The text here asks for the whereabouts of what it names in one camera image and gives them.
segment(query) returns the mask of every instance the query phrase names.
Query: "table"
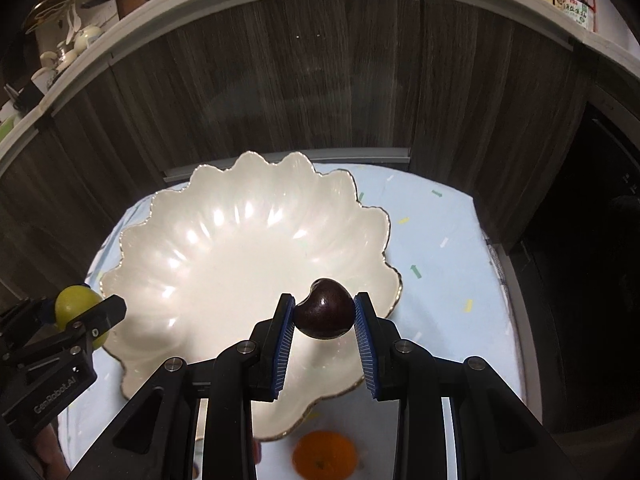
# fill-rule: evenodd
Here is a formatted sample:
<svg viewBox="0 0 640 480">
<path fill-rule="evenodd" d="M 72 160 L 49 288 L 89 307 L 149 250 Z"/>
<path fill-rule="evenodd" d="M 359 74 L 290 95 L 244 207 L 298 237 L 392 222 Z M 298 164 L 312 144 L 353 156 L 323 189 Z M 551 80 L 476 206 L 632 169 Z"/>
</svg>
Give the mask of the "table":
<svg viewBox="0 0 640 480">
<path fill-rule="evenodd" d="M 520 348 L 511 320 L 506 288 L 498 276 L 468 195 L 414 174 L 361 164 L 315 164 L 327 173 L 351 172 L 364 205 L 384 208 L 391 219 L 386 250 L 388 262 L 402 274 L 404 288 L 390 318 L 402 337 L 411 339 L 437 357 L 463 361 L 471 355 L 485 358 L 511 389 L 526 398 Z M 173 186 L 180 189 L 186 183 Z M 126 211 L 96 254 L 86 282 L 99 291 L 102 275 L 120 261 L 118 237 L 127 226 L 142 222 L 151 196 Z M 126 402 L 120 393 L 119 362 L 103 349 L 94 352 L 97 381 L 60 414 L 63 453 L 73 467 Z M 447 399 L 449 479 L 456 478 L 453 430 Z M 366 388 L 317 404 L 305 422 L 289 436 L 262 444 L 259 480 L 296 480 L 290 454 L 303 434 L 318 429 L 340 431 L 358 448 L 360 465 L 354 479 L 392 477 L 396 402 L 375 402 Z M 201 447 L 196 448 L 196 462 Z"/>
</svg>

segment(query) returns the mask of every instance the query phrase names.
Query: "cabinet door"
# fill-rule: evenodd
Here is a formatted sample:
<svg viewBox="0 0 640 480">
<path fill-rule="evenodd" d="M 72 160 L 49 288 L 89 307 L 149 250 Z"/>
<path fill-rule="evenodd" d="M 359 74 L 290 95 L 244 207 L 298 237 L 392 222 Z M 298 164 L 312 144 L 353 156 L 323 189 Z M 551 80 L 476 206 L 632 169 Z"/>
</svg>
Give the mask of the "cabinet door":
<svg viewBox="0 0 640 480">
<path fill-rule="evenodd" d="M 424 0 L 423 12 L 411 170 L 472 195 L 508 246 L 564 161 L 597 60 L 477 7 Z"/>
<path fill-rule="evenodd" d="M 160 170 L 245 150 L 408 147 L 420 0 L 262 0 L 173 30 L 117 62 Z"/>
<path fill-rule="evenodd" d="M 31 297 L 83 282 L 127 207 L 163 187 L 108 71 L 36 127 L 0 176 L 0 279 Z"/>
</svg>

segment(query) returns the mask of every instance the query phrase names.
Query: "white cup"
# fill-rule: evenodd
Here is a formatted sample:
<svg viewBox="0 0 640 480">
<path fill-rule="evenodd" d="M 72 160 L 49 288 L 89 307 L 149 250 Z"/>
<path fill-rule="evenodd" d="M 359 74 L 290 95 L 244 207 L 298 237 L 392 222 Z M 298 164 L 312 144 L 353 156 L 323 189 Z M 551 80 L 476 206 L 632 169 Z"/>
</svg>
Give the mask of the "white cup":
<svg viewBox="0 0 640 480">
<path fill-rule="evenodd" d="M 53 78 L 56 76 L 56 70 L 49 67 L 43 67 L 31 76 L 31 80 L 34 85 L 38 87 L 43 94 L 47 93 L 47 90 L 51 87 Z"/>
</svg>

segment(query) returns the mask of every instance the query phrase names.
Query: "white teapot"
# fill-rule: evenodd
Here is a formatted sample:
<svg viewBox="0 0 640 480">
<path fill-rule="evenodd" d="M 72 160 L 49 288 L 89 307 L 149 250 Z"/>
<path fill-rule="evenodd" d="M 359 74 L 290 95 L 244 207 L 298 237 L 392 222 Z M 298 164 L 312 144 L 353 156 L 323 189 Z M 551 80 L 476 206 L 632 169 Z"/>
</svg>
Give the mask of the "white teapot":
<svg viewBox="0 0 640 480">
<path fill-rule="evenodd" d="M 89 25 L 88 27 L 83 28 L 76 35 L 76 40 L 74 41 L 74 50 L 78 54 L 84 52 L 88 46 L 90 46 L 95 40 L 100 38 L 102 32 L 102 29 L 100 27 L 97 27 L 97 25 Z"/>
</svg>

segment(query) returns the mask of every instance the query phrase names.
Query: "lime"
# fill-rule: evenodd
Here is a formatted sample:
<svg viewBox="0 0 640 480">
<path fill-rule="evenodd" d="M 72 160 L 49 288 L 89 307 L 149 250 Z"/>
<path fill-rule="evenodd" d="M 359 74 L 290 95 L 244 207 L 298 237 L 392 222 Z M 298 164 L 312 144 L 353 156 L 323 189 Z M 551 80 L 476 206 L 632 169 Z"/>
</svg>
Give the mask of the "lime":
<svg viewBox="0 0 640 480">
<path fill-rule="evenodd" d="M 62 290 L 56 298 L 56 326 L 58 330 L 62 332 L 69 321 L 101 301 L 100 294 L 84 285 L 71 285 Z M 94 350 L 103 345 L 108 335 L 109 332 L 105 332 L 94 341 Z"/>
</svg>

